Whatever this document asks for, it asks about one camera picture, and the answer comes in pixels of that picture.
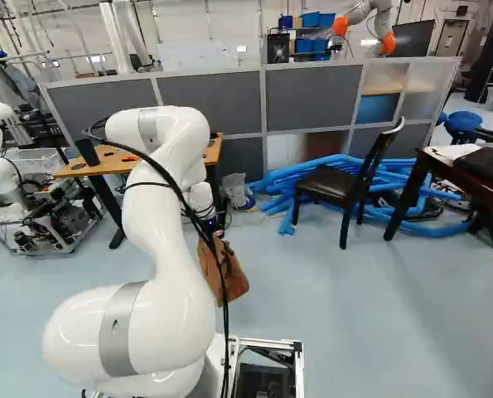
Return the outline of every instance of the table leg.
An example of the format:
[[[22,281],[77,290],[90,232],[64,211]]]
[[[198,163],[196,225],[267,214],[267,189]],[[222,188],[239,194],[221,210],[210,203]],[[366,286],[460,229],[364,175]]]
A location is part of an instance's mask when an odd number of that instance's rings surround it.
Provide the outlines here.
[[[225,223],[226,209],[225,202],[220,197],[219,184],[216,177],[216,166],[205,166],[205,171],[207,174],[207,182],[211,185],[211,193],[213,194],[213,203],[215,204],[215,209],[218,213],[218,221],[222,226]]]
[[[100,200],[103,202],[106,210],[112,216],[115,224],[117,224],[118,231],[115,233],[114,238],[109,244],[110,249],[117,249],[121,242],[123,241],[125,234],[123,232],[123,222],[121,217],[121,207],[117,203],[114,194],[110,190],[110,187],[104,180],[103,176],[89,176],[91,184],[94,186],[97,195],[99,195]]]
[[[421,158],[418,158],[417,162],[413,165],[413,170],[406,182],[403,194],[399,198],[394,214],[392,214],[392,218],[384,232],[384,240],[390,241],[394,238],[395,232],[397,232],[397,229],[401,225],[401,221],[406,216],[410,205],[417,199],[419,189],[423,185],[427,173],[428,168],[425,162]]]

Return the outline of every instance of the brown paper bag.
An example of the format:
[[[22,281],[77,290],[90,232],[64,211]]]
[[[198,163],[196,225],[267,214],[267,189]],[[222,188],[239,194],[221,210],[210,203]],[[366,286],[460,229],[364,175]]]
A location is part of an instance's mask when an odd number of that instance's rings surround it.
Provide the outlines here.
[[[249,283],[243,270],[240,268],[239,260],[235,252],[230,248],[229,242],[215,237],[215,247],[219,256],[219,262],[222,265],[222,274],[224,275],[226,289],[228,291],[228,303],[242,296],[249,290]],[[211,254],[210,249],[205,242],[198,240],[198,260],[202,268],[207,283],[216,296],[219,307],[222,306],[222,284],[220,282],[220,273],[217,268],[215,257]]]

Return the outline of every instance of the chair leg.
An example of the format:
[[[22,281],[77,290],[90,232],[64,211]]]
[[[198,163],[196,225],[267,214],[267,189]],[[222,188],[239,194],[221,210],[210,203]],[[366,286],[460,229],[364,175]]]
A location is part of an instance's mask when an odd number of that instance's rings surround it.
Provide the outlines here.
[[[340,229],[340,248],[346,249],[347,243],[347,230],[349,229],[349,221],[351,219],[351,209],[347,208],[344,211],[344,218],[342,219],[342,227]]]
[[[294,210],[292,212],[292,224],[295,226],[297,224],[297,218],[299,216],[299,201],[300,201],[301,195],[296,192],[296,195],[294,195]]]
[[[362,198],[362,200],[359,203],[359,212],[356,216],[356,224],[359,226],[362,225],[362,219],[364,218],[364,206],[365,206],[365,196]]]

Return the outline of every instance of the wooden desk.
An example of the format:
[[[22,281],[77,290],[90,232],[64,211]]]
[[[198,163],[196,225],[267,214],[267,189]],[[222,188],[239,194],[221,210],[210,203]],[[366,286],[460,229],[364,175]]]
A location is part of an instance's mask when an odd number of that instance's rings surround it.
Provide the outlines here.
[[[480,146],[493,147],[493,143],[486,143]],[[474,201],[485,205],[493,212],[493,189],[484,185],[484,182],[478,177],[454,168],[452,160],[439,155],[439,148],[426,147],[419,152],[418,160],[413,166],[403,195],[401,195],[384,233],[384,240],[392,240],[394,238],[410,204],[417,199],[419,188],[423,185],[428,172],[452,182],[464,192],[470,194]]]
[[[213,202],[216,210],[225,218],[225,203],[219,195],[219,188],[216,181],[216,164],[219,162],[220,150],[222,149],[222,133],[218,133],[218,137],[213,140],[213,144],[207,147],[204,154],[205,170],[207,171],[207,181],[211,185],[213,193]],[[109,244],[110,249],[117,249],[123,241],[125,235],[123,232],[123,223],[121,218],[121,207],[117,203],[117,199],[110,190],[108,184],[103,178],[105,174],[122,174],[131,172],[140,160],[132,162],[123,162],[123,159],[133,156],[131,153],[124,152],[109,145],[98,145],[95,147],[95,152],[99,156],[100,164],[90,167],[86,164],[82,157],[74,159],[69,164],[61,167],[56,173],[55,178],[66,177],[87,177],[94,186],[97,195],[100,197],[104,207],[112,216],[112,219],[118,226],[118,231]]]
[[[365,81],[362,86],[362,95],[386,95],[400,94],[403,91],[404,75],[381,75],[374,76],[372,81]],[[406,87],[407,93],[432,93],[436,90],[442,90],[436,82],[411,79]]]
[[[222,133],[213,140],[213,145],[207,147],[204,154],[204,164],[206,166],[215,166],[219,162],[220,150],[222,149]],[[131,172],[134,167],[139,164],[139,160],[133,162],[123,162],[131,153],[124,152],[121,149],[110,147],[109,145],[98,145],[95,147],[95,152],[99,156],[100,164],[90,167],[86,165],[82,157],[74,159],[70,164],[61,167],[55,173],[55,178],[66,177],[89,177],[103,176],[104,174],[123,174]],[[84,164],[82,168],[74,170],[73,167]]]

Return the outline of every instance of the blue stool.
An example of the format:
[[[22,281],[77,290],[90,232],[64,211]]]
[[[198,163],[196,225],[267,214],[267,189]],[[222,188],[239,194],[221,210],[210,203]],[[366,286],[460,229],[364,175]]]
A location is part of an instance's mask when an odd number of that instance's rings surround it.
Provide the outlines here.
[[[451,145],[474,143],[477,139],[476,129],[481,127],[482,118],[479,114],[467,110],[452,112],[448,117],[442,113],[438,123],[444,120],[445,129],[452,136]]]

